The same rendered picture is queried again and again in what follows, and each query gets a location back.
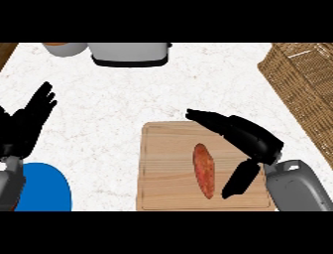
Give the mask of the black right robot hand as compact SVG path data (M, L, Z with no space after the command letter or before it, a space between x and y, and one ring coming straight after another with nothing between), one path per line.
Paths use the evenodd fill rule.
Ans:
M223 188L223 198L243 194L260 172L260 164L271 165L279 158L283 142L249 120L238 115L189 109L186 117L215 132L249 156L240 162Z

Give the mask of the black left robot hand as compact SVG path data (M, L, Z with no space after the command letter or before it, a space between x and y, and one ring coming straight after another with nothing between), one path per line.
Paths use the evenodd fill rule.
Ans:
M0 105L0 162L10 156L25 159L35 148L43 126L57 105L46 81L23 108L10 115Z

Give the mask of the orange sweet potato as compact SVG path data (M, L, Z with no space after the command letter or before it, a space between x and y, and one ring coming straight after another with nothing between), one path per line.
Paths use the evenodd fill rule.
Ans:
M195 147L193 166L201 191L207 199L211 199L215 192L215 162L202 143Z

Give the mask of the pale wooden cutting board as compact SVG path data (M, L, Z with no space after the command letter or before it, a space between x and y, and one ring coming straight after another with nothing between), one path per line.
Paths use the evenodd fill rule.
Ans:
M198 184L193 150L202 143L215 163L215 193L207 198ZM221 191L248 155L193 121L149 122L142 129L136 208L162 210L274 210L264 171L246 192L223 199Z

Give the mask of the brown wicker basket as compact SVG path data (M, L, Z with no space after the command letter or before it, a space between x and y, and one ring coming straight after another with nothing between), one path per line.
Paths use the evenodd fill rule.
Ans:
M274 43L257 67L333 171L333 43Z

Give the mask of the blue round plate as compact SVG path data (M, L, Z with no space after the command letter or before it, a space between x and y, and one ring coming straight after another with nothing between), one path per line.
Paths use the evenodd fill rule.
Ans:
M23 165L23 186L18 211L71 211L72 191L60 170L44 163Z

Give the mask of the grey round pot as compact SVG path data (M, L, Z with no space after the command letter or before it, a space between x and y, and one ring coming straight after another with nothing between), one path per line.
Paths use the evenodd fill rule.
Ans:
M78 55L85 50L87 43L44 43L44 47L53 56L65 58Z

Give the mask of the grey and black appliance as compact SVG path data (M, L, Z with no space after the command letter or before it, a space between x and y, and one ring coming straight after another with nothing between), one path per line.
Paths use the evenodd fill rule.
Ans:
M112 67L153 67L168 63L170 43L88 43L93 62Z

